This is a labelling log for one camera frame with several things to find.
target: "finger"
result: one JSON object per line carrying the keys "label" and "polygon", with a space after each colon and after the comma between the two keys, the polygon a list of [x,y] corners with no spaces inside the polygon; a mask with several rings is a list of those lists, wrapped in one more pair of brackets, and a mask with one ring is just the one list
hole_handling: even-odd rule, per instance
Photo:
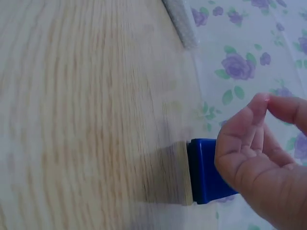
{"label": "finger", "polygon": [[246,139],[247,131],[253,123],[261,122],[262,118],[259,115],[266,110],[268,102],[264,94],[258,94],[253,101],[251,104],[255,103],[260,109],[256,106],[243,108],[227,121],[217,138],[215,166],[221,176],[233,187],[235,187],[236,174],[243,162],[257,156],[255,151],[242,149],[242,140]]}
{"label": "finger", "polygon": [[263,133],[264,133],[263,126],[257,127],[253,142],[250,145],[250,148],[254,150],[257,154],[262,153]]}
{"label": "finger", "polygon": [[264,118],[267,112],[267,106],[263,104],[263,101],[267,102],[269,100],[268,94],[256,94],[254,99],[248,104],[248,107],[253,111],[253,139],[250,139],[252,135],[248,138],[248,143],[250,148],[257,153],[262,153],[263,148],[263,124]]}
{"label": "finger", "polygon": [[273,133],[270,131],[269,127],[266,124],[264,124],[263,129],[263,153],[266,154],[271,161],[273,161],[280,167],[295,163],[294,159],[282,149],[282,147],[277,142]]}
{"label": "finger", "polygon": [[307,101],[296,97],[270,95],[269,111],[276,118],[295,124],[307,135]]}

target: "green leaf print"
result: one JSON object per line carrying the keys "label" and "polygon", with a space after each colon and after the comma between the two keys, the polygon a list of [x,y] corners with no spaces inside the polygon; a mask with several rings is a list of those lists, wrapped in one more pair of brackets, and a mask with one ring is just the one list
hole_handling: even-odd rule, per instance
{"label": "green leaf print", "polygon": [[208,132],[211,132],[212,130],[212,125],[210,123],[207,124],[207,131]]}
{"label": "green leaf print", "polygon": [[213,112],[214,112],[214,109],[215,109],[214,106],[210,107],[209,112],[210,112],[210,113],[213,113]]}
{"label": "green leaf print", "polygon": [[303,62],[302,60],[297,60],[295,62],[295,67],[297,67],[298,69],[301,69],[303,67]]}
{"label": "green leaf print", "polygon": [[256,50],[258,51],[262,50],[262,46],[260,46],[259,44],[255,44],[254,46]]}
{"label": "green leaf print", "polygon": [[209,115],[206,115],[205,118],[209,121],[213,120],[216,118],[215,114],[209,114]]}
{"label": "green leaf print", "polygon": [[227,90],[224,94],[223,94],[223,97],[222,97],[222,102],[223,102],[223,105],[228,105],[231,103],[231,101],[233,100],[233,95],[232,95],[232,92],[231,90]]}
{"label": "green leaf print", "polygon": [[202,12],[202,13],[208,15],[208,16],[210,15],[210,14],[209,14],[209,10],[208,10],[207,8],[205,8],[205,7],[201,7],[201,8],[200,8],[200,12]]}
{"label": "green leaf print", "polygon": [[291,151],[294,149],[296,138],[291,138],[288,140],[287,145],[286,145],[286,151]]}
{"label": "green leaf print", "polygon": [[293,125],[293,124],[287,123],[287,122],[283,122],[283,124],[284,124],[285,126],[292,126],[292,125]]}
{"label": "green leaf print", "polygon": [[302,29],[302,35],[303,35],[304,37],[306,37],[306,36],[307,36],[307,30]]}
{"label": "green leaf print", "polygon": [[237,96],[237,98],[239,98],[239,99],[244,99],[244,96],[245,96],[245,94],[244,94],[244,90],[240,87],[240,86],[235,86],[235,95]]}
{"label": "green leaf print", "polygon": [[261,13],[264,15],[264,16],[268,16],[270,14],[270,11],[268,9],[262,9],[261,10]]}
{"label": "green leaf print", "polygon": [[247,53],[246,54],[246,59],[250,60],[252,63],[254,63],[255,65],[257,65],[257,61],[254,55],[252,55],[251,53]]}
{"label": "green leaf print", "polygon": [[272,8],[276,9],[277,8],[277,5],[276,3],[273,1],[273,0],[269,0],[269,4]]}
{"label": "green leaf print", "polygon": [[249,224],[248,230],[260,230],[259,226],[254,224]]}
{"label": "green leaf print", "polygon": [[224,46],[224,51],[227,54],[236,53],[236,49],[233,48],[232,46]]}
{"label": "green leaf print", "polygon": [[274,95],[276,95],[276,90],[275,89],[270,89],[269,92],[273,93]]}
{"label": "green leaf print", "polygon": [[225,69],[218,69],[215,74],[222,79],[229,79],[230,76],[226,73]]}
{"label": "green leaf print", "polygon": [[294,45],[294,47],[295,47],[295,49],[296,49],[297,51],[302,52],[302,48],[301,48],[301,46],[300,46],[299,43],[293,42],[293,45]]}
{"label": "green leaf print", "polygon": [[208,111],[208,104],[206,102],[203,103],[202,112],[203,114],[206,114]]}
{"label": "green leaf print", "polygon": [[234,7],[230,7],[230,8],[229,8],[229,12],[230,12],[230,13],[235,13],[235,12],[236,12],[236,9],[235,9]]}

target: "purple rose print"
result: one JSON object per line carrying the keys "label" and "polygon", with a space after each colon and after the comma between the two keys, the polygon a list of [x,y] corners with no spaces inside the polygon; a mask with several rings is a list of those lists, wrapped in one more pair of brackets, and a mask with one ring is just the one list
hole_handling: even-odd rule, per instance
{"label": "purple rose print", "polygon": [[281,97],[293,97],[291,91],[284,86],[282,88],[276,89],[275,94]]}
{"label": "purple rose print", "polygon": [[300,37],[298,42],[302,51],[307,55],[307,37]]}
{"label": "purple rose print", "polygon": [[269,8],[268,0],[251,0],[251,5],[259,7],[261,10]]}
{"label": "purple rose print", "polygon": [[241,24],[243,16],[236,11],[228,12],[229,20],[234,24]]}
{"label": "purple rose print", "polygon": [[276,2],[283,7],[287,7],[287,4],[283,0],[276,0]]}
{"label": "purple rose print", "polygon": [[194,18],[194,21],[197,27],[207,24],[207,21],[208,21],[207,14],[203,12],[199,12],[194,8],[192,8],[192,14],[193,14],[193,18]]}
{"label": "purple rose print", "polygon": [[294,157],[300,160],[307,159],[307,137],[300,133],[296,137],[296,141],[294,144]]}
{"label": "purple rose print", "polygon": [[216,202],[218,202],[218,203],[226,203],[227,201],[232,201],[234,199],[235,199],[235,195],[231,195],[231,196],[228,196],[228,197],[224,197],[224,198],[218,199],[218,200],[216,200]]}
{"label": "purple rose print", "polygon": [[284,26],[281,23],[277,23],[276,28],[278,31],[284,31]]}
{"label": "purple rose print", "polygon": [[255,76],[255,64],[250,60],[243,59],[237,53],[227,54],[222,61],[226,73],[235,80],[247,80]]}
{"label": "purple rose print", "polygon": [[223,15],[223,13],[224,13],[224,10],[220,6],[215,7],[214,10],[213,10],[214,16]]}
{"label": "purple rose print", "polygon": [[262,66],[269,65],[271,63],[271,56],[265,52],[260,57],[260,64]]}

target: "blue plastic clip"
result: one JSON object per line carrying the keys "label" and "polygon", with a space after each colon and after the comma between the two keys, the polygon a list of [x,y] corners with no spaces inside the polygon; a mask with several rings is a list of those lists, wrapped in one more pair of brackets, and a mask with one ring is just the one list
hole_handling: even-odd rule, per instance
{"label": "blue plastic clip", "polygon": [[238,193],[216,170],[215,144],[215,139],[193,139],[187,146],[193,200],[199,205]]}

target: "light wood surface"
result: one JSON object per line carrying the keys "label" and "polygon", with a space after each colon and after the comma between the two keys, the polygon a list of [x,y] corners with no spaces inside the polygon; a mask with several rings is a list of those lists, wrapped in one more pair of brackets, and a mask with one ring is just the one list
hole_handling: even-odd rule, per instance
{"label": "light wood surface", "polygon": [[216,229],[199,102],[160,0],[0,0],[0,230]]}

